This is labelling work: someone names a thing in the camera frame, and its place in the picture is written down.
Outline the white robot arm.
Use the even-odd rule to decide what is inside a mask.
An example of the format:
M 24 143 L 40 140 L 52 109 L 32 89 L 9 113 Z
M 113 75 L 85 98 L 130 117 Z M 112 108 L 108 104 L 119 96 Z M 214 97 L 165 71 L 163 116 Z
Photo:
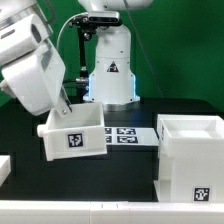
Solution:
M 78 0 L 85 11 L 68 22 L 79 29 L 79 48 L 97 36 L 95 69 L 89 73 L 80 57 L 86 102 L 118 110 L 140 100 L 130 69 L 131 34 L 119 12 L 142 9 L 153 0 Z M 65 65 L 50 41 L 53 30 L 37 0 L 0 0 L 0 90 L 16 98 L 33 115 L 72 110 L 63 88 Z

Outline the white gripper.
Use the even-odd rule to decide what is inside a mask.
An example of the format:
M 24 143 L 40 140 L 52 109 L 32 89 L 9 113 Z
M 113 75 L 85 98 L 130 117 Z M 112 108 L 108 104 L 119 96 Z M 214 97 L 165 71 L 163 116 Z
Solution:
M 62 82 L 65 65 L 50 41 L 2 69 L 1 90 L 17 98 L 23 107 L 37 116 L 55 108 L 61 117 L 72 112 Z

